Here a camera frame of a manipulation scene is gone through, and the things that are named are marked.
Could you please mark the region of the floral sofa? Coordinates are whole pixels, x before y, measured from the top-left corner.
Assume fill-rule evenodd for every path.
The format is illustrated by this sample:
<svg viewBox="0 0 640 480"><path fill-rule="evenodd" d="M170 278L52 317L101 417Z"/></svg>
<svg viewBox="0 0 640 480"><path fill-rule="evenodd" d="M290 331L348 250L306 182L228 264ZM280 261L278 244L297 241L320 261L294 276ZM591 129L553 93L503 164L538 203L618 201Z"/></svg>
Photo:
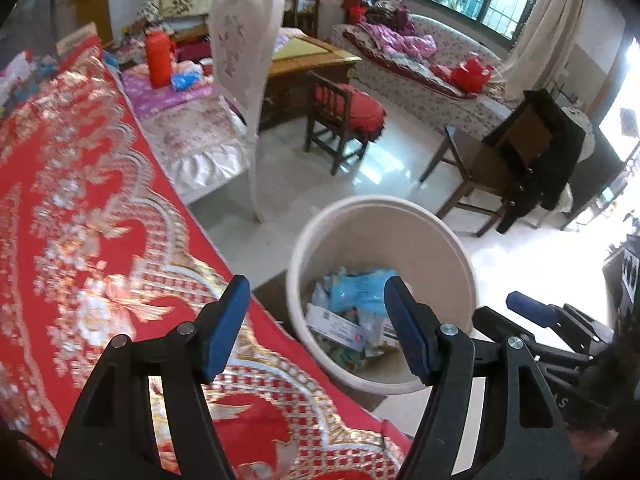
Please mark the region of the floral sofa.
<svg viewBox="0 0 640 480"><path fill-rule="evenodd" d="M412 14L416 33L435 40L436 52L426 61L403 53L386 53L361 25L333 27L331 42L360 61L355 79L370 90L420 119L442 130L446 125L463 129L477 139L498 127L512 113L503 103L501 89L486 84L478 93L466 93L432 72L432 67L453 68L469 57L498 67L502 59L473 38L434 18Z"/></svg>

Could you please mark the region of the blue plastic bag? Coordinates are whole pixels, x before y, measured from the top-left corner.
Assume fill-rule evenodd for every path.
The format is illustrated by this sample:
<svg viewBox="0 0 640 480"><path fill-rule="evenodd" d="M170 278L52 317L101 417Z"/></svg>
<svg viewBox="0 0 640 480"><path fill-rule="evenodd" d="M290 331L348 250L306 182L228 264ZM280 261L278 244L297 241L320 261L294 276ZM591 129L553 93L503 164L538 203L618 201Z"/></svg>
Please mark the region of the blue plastic bag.
<svg viewBox="0 0 640 480"><path fill-rule="evenodd" d="M341 270L333 274L329 287L329 309L340 313L357 308L386 316L385 284L396 275L394 269L375 269L360 274L347 274Z"/></svg>

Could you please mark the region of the dark wooden stool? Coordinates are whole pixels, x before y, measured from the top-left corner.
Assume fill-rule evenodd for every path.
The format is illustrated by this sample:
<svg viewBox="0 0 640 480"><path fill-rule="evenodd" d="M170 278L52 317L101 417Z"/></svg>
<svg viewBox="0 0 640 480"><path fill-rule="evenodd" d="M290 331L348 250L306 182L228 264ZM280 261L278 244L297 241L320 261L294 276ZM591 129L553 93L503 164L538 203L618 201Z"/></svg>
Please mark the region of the dark wooden stool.
<svg viewBox="0 0 640 480"><path fill-rule="evenodd" d="M513 113L483 139L446 127L419 181L441 162L453 166L461 183L436 217L445 218L454 208L482 214L487 220L477 237L491 229L503 234L536 207L558 206L586 137L547 90L527 90Z"/></svg>

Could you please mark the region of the wooden side table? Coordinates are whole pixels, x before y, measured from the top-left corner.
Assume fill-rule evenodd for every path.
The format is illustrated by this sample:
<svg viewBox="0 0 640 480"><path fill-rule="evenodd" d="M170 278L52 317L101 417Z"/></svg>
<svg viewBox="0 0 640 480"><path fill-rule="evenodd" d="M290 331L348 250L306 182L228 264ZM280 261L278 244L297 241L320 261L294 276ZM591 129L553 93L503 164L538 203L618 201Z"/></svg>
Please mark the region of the wooden side table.
<svg viewBox="0 0 640 480"><path fill-rule="evenodd" d="M302 37L300 40L313 44L320 52L272 62L262 101L260 131L307 115L309 72L339 84L348 84L361 61L358 55L319 39Z"/></svg>

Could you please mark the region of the red plastic bag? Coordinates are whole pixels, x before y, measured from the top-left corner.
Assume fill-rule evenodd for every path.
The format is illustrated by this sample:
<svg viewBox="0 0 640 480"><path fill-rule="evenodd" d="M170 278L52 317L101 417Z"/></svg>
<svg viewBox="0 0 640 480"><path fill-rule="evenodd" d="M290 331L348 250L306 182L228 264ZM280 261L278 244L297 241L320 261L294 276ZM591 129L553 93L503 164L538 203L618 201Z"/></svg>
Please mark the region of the red plastic bag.
<svg viewBox="0 0 640 480"><path fill-rule="evenodd" d="M448 82L465 93L480 93L488 83L495 67L484 63L478 55L470 54L454 67L433 64L431 71L434 75Z"/></svg>

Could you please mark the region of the beige trash bin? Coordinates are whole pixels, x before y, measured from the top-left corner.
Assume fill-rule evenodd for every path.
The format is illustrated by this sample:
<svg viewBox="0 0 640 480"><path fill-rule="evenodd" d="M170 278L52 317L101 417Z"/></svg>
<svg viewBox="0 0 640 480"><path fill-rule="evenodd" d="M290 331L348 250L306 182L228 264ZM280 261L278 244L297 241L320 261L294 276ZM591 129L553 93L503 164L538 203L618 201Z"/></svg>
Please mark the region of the beige trash bin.
<svg viewBox="0 0 640 480"><path fill-rule="evenodd" d="M306 350L341 384L381 396L423 387L386 311L393 276L439 321L472 330L472 264L454 232L408 200L363 195L327 206L300 232L286 271L288 317Z"/></svg>

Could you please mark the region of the small red cushioned chair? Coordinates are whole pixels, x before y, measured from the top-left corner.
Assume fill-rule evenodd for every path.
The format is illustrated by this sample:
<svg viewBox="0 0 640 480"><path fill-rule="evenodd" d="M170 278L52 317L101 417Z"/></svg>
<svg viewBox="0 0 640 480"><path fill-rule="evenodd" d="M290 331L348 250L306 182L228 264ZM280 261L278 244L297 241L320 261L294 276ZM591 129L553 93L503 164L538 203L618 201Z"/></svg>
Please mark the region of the small red cushioned chair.
<svg viewBox="0 0 640 480"><path fill-rule="evenodd" d="M335 176L344 162L363 159L370 143L385 129L384 106L350 84L339 84L315 72L308 76L308 113L304 152L317 145L332 157Z"/></svg>

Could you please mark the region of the white ornate chair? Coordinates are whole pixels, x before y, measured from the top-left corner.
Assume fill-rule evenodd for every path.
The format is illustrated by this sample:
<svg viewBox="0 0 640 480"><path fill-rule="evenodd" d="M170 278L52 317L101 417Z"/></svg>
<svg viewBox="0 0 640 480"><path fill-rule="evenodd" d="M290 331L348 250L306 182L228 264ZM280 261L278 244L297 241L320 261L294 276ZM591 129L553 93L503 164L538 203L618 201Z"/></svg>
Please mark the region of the white ornate chair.
<svg viewBox="0 0 640 480"><path fill-rule="evenodd" d="M260 114L284 0L213 0L207 28L212 92L145 119L152 153L190 205L247 176L256 220Z"/></svg>

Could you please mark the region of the red floral tablecloth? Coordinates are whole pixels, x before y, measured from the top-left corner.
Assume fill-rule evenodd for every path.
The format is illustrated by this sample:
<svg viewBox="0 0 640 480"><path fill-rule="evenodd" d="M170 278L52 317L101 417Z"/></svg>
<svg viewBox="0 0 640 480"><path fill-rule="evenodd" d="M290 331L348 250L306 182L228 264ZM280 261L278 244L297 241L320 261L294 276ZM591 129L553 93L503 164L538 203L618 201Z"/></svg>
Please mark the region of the red floral tablecloth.
<svg viewBox="0 0 640 480"><path fill-rule="evenodd" d="M34 73L1 121L1 474L49 477L116 335L160 337L231 273L153 156L99 40ZM391 479L409 449L258 302L203 389L240 479Z"/></svg>

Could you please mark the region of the red thermos jug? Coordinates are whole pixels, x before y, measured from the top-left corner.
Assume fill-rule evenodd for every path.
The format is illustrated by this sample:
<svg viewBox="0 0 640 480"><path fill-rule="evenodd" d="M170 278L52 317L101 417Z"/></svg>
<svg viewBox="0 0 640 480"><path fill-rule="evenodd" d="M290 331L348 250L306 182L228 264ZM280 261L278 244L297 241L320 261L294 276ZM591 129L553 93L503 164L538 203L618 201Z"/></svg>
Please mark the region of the red thermos jug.
<svg viewBox="0 0 640 480"><path fill-rule="evenodd" d="M172 75L172 43L163 29L148 32L144 40L149 80L154 89L170 85Z"/></svg>

